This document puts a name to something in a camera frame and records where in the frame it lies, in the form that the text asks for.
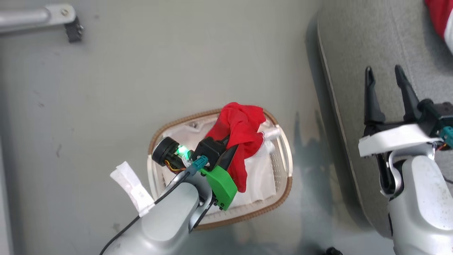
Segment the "wire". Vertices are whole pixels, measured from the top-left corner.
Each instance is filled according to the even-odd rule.
[[[445,177],[445,175],[442,175],[442,176],[443,176],[443,179],[444,179],[447,183],[453,184],[453,181],[452,181],[452,180],[447,179],[447,178]]]
[[[188,176],[190,175],[189,172],[185,173],[184,176],[181,178],[181,180],[179,180],[175,185],[173,185],[173,187],[171,187],[169,189],[169,191],[167,191],[166,193],[164,193],[163,195],[161,195],[155,202],[154,202],[154,205],[157,205],[159,202],[161,202],[166,196],[168,196],[168,194],[170,194],[172,191],[174,191],[174,189],[176,189],[176,187],[178,187]],[[99,255],[103,255],[104,252],[107,250],[107,248],[116,240],[118,239],[118,237],[120,237],[122,234],[124,234],[124,232],[126,232],[134,223],[136,223],[138,220],[139,220],[140,216],[137,216],[135,217],[135,219],[133,219],[125,228],[123,228],[120,232],[118,232],[118,234],[116,234],[107,244],[106,246],[104,246],[104,248],[102,249],[101,253]]]
[[[126,230],[128,230],[130,228],[130,226],[132,226],[134,223],[136,223],[138,220],[139,220],[140,216],[137,216],[135,217],[135,219],[133,219],[125,228],[123,228],[123,230],[121,230],[120,232],[118,232],[118,234],[116,234],[107,244],[106,246],[104,246],[104,248],[102,249],[101,253],[99,255],[102,255],[104,254],[104,252],[107,250],[107,248],[116,240],[118,239],[118,237],[120,237],[124,232],[126,232]]]
[[[185,167],[183,167],[181,169],[172,168],[170,165],[170,162],[168,160],[165,160],[165,165],[168,167],[168,169],[170,169],[170,171],[172,173],[175,173],[175,174],[178,174],[179,172],[186,170]]]
[[[438,147],[438,148],[436,149],[436,151],[442,150],[442,149],[445,148],[446,146],[447,146],[447,143],[444,143],[444,144],[442,144],[440,147]]]

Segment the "green led light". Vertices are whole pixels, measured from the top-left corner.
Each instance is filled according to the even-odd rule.
[[[181,145],[181,146],[178,148],[178,150],[176,151],[176,153],[177,153],[178,155],[184,156],[184,155],[187,154],[188,151],[189,151],[189,150],[188,150],[185,146]]]

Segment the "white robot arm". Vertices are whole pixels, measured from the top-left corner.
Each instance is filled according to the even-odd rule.
[[[404,121],[384,123],[370,67],[365,82],[365,133],[361,157],[378,160],[381,193],[389,198],[389,222],[397,255],[453,253],[453,198],[434,161],[452,145],[453,106],[419,102],[402,68],[395,67]]]
[[[200,198],[212,201],[212,190],[206,179],[196,173],[182,180],[184,175],[184,172],[178,174],[164,191],[164,194],[168,192],[165,199],[142,218],[136,218],[136,222],[132,222],[130,228],[101,254],[182,254],[189,233],[212,205],[208,202],[200,204]]]

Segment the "red towel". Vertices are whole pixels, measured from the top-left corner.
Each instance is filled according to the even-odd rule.
[[[437,34],[453,52],[453,0],[425,0]]]
[[[244,160],[253,156],[263,143],[263,134],[257,133],[257,131],[264,121],[266,118],[263,108],[229,103],[222,108],[216,124],[206,135],[214,140],[222,140],[230,135],[227,149],[238,144],[228,173],[239,192],[244,193],[247,188],[247,171]]]

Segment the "green 3d-printed part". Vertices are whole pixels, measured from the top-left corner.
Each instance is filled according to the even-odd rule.
[[[212,192],[218,200],[217,205],[226,210],[233,201],[237,193],[236,184],[230,174],[221,166],[216,166],[212,171],[206,171],[204,168],[200,170],[203,175],[206,175],[206,180],[211,186]]]

